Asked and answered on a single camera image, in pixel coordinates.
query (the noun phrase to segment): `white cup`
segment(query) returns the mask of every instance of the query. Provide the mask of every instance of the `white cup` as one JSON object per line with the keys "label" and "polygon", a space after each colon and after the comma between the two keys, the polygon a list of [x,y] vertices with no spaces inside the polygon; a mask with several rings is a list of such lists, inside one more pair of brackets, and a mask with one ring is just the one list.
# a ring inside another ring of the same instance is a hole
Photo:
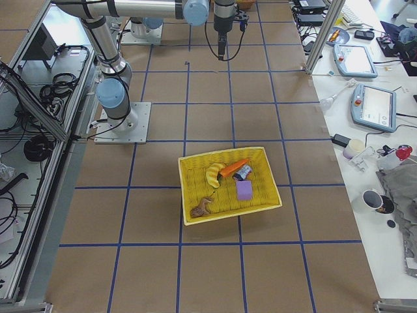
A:
{"label": "white cup", "polygon": [[363,191],[359,197],[352,201],[352,207],[358,213],[375,211],[380,209],[383,204],[381,195],[373,189]]}
{"label": "white cup", "polygon": [[365,144],[362,140],[359,139],[351,139],[347,144],[346,148],[343,150],[343,156],[345,158],[351,159],[355,157],[359,153],[365,150]]}

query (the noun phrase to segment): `white table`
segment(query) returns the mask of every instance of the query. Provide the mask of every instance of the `white table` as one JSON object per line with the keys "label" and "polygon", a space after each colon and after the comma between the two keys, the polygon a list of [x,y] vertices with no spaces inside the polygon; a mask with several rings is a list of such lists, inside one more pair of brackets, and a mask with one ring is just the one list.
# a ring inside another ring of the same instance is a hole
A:
{"label": "white table", "polygon": [[[378,21],[369,1],[347,0],[346,3],[354,9],[362,21],[372,25],[375,29],[382,30],[381,23]],[[353,38],[353,33],[351,33],[349,44],[367,46],[374,61],[392,59],[383,56],[375,39],[367,42],[366,40]],[[401,86],[396,91],[397,112],[417,115],[417,102],[412,97],[417,94],[417,77],[408,77],[400,63],[388,63],[386,66],[378,66],[377,68],[379,73],[377,78],[356,80],[359,83],[389,90]],[[330,70],[336,75],[329,76],[328,72]],[[312,78],[319,99],[337,93],[349,80],[349,78],[339,75],[330,46],[324,48],[323,58],[317,63]],[[325,113],[324,118],[331,135],[338,133],[364,141],[365,135],[374,130],[353,123],[350,111],[352,92],[353,88],[344,90],[333,103],[331,109]],[[399,124],[417,126],[417,119],[398,117],[397,125]],[[412,154],[416,155],[417,129],[401,127],[392,134],[368,136],[367,145],[378,149],[384,144],[390,147],[408,144],[414,149]],[[360,172],[342,155],[343,148],[335,145],[334,149],[351,201],[369,188],[376,189],[383,194],[384,190],[375,173],[377,171],[376,163],[367,162],[368,170]],[[393,229],[386,224],[387,220],[394,219],[393,216],[382,215],[373,211],[359,211],[354,205],[352,208],[379,296],[383,299],[417,299],[417,278],[405,273],[402,234],[398,227]]]}

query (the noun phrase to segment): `gray cloth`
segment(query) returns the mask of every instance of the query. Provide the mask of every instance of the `gray cloth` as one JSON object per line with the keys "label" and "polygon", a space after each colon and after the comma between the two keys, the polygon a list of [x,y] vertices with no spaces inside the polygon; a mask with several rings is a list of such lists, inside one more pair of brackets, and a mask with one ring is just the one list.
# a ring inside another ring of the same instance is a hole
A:
{"label": "gray cloth", "polygon": [[[405,161],[392,170],[378,171],[377,176],[394,203],[394,219],[403,234],[405,257],[417,261],[417,164]],[[407,268],[407,273],[417,277],[417,269]]]}

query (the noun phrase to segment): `banana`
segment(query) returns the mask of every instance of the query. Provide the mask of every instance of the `banana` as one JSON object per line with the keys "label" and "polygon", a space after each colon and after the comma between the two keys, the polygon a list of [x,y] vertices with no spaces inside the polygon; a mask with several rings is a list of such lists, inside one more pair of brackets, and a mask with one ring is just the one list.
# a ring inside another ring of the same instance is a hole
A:
{"label": "banana", "polygon": [[220,183],[219,180],[217,180],[217,176],[219,174],[219,171],[224,169],[225,167],[226,165],[222,163],[213,163],[210,165],[210,167],[206,171],[207,182],[210,186],[213,186],[214,188],[220,187]]}

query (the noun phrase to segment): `purple block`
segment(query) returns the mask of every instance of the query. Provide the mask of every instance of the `purple block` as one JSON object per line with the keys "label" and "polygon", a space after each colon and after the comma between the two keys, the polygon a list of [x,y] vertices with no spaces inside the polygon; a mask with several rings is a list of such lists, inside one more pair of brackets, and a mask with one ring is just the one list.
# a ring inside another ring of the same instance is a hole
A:
{"label": "purple block", "polygon": [[237,200],[251,200],[252,193],[252,183],[250,181],[237,181],[236,182],[237,190]]}

